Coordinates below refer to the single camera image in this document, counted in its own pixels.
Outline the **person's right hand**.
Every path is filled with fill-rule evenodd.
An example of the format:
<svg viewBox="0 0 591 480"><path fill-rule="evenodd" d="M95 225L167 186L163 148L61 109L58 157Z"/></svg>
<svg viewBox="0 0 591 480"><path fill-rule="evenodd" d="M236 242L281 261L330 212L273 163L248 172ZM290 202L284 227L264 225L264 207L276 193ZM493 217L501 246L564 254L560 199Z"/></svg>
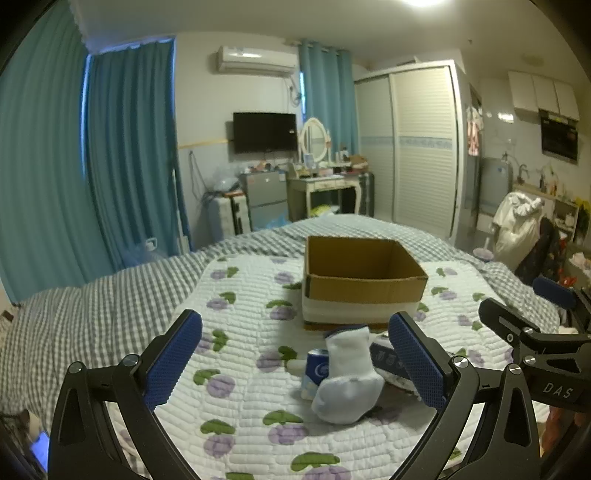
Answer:
<svg viewBox="0 0 591 480"><path fill-rule="evenodd" d="M581 427L585 421L586 415L584 413L572 412L551 406L541 437L542 452L550 452L562 438L565 429L571 423L574 423L577 427Z"/></svg>

